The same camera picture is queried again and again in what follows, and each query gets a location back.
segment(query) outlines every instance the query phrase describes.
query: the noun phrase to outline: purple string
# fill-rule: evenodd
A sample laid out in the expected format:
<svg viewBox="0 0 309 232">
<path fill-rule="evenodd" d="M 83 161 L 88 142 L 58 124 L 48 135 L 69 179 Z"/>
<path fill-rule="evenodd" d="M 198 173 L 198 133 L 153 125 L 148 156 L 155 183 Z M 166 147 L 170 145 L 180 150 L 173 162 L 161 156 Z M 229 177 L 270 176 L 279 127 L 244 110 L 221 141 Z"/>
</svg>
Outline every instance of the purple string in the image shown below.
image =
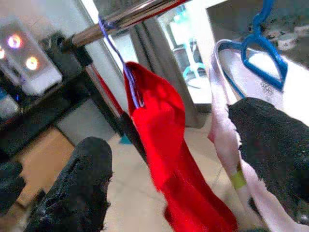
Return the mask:
<svg viewBox="0 0 309 232">
<path fill-rule="evenodd" d="M 106 32 L 105 29 L 105 24 L 103 22 L 103 20 L 101 20 L 100 16 L 98 17 L 98 23 L 100 25 L 101 31 L 104 35 L 104 37 L 106 38 L 106 40 L 108 41 L 108 43 L 110 44 L 110 46 L 112 47 L 112 49 L 117 53 L 118 57 L 120 58 L 122 65 L 124 67 L 124 72 L 126 74 L 126 77 L 129 81 L 129 86 L 130 86 L 130 90 L 131 90 L 131 96 L 132 96 L 132 100 L 134 103 L 134 106 L 136 109 L 140 108 L 140 104 L 139 101 L 137 100 L 138 98 L 136 97 L 136 92 L 135 92 L 135 80 L 134 80 L 134 76 L 131 72 L 131 70 L 128 68 L 128 66 L 126 65 L 126 63 L 124 62 L 124 60 L 122 59 L 122 56 L 120 55 L 120 52 L 117 50 L 117 48 L 113 45 L 113 43 L 111 42 L 110 38 L 108 37 L 108 33 Z"/>
</svg>

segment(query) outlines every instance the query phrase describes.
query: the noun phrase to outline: chrome pole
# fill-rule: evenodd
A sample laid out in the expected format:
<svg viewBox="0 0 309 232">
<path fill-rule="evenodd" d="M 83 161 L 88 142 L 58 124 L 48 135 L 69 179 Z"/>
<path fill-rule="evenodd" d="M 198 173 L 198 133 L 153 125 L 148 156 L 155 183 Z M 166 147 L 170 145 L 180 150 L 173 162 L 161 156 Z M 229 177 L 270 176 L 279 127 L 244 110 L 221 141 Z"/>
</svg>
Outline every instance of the chrome pole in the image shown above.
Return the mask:
<svg viewBox="0 0 309 232">
<path fill-rule="evenodd" d="M 165 12 L 176 7 L 188 0 L 147 0 L 140 4 L 135 4 L 123 12 L 115 12 L 114 14 L 104 18 L 105 23 L 112 25 L 113 29 L 108 29 L 109 34 L 125 30 L 131 26 L 142 22 L 152 16 Z M 103 37 L 98 24 L 75 34 L 71 38 L 71 43 L 75 47 L 81 47 Z"/>
</svg>

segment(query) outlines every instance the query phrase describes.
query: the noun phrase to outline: tile floor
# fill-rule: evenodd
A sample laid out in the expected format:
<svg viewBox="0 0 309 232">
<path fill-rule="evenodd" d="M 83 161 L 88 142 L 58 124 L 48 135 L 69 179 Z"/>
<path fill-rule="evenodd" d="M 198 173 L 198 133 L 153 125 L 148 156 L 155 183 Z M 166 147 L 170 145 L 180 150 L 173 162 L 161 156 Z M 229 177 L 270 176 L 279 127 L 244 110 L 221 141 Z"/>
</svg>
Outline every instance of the tile floor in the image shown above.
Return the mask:
<svg viewBox="0 0 309 232">
<path fill-rule="evenodd" d="M 252 228 L 235 190 L 222 168 L 213 144 L 207 139 L 211 117 L 202 129 L 187 128 L 185 140 L 206 182 L 239 220 L 240 229 Z M 109 186 L 111 202 L 107 232 L 171 232 L 163 218 L 165 201 L 152 185 L 146 164 L 132 145 L 120 145 L 120 137 L 109 140 L 113 151 L 114 177 Z"/>
</svg>

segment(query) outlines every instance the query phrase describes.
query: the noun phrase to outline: yellow tape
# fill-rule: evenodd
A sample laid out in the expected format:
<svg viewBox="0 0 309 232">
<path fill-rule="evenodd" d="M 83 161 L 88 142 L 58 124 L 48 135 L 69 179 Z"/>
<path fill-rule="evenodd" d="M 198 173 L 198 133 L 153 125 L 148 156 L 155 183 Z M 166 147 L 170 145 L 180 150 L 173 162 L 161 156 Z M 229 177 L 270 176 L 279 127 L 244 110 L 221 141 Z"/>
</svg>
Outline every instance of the yellow tape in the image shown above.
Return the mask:
<svg viewBox="0 0 309 232">
<path fill-rule="evenodd" d="M 235 189 L 240 189 L 247 184 L 245 177 L 243 176 L 242 170 L 231 176 L 230 179 Z"/>
</svg>

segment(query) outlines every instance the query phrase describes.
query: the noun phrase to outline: red cloth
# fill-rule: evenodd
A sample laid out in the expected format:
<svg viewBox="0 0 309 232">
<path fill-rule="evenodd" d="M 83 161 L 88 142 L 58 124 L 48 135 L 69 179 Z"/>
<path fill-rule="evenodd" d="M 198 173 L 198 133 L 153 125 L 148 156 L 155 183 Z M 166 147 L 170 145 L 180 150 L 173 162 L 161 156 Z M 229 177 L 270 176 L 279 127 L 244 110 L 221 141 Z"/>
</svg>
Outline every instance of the red cloth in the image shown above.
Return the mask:
<svg viewBox="0 0 309 232">
<path fill-rule="evenodd" d="M 168 203 L 165 218 L 176 232 L 237 231 L 234 215 L 206 184 L 183 139 L 185 114 L 179 94 L 141 65 L 127 65 L 144 101 L 143 108 L 135 109 L 126 80 L 129 113 L 145 147 L 153 183 Z"/>
</svg>

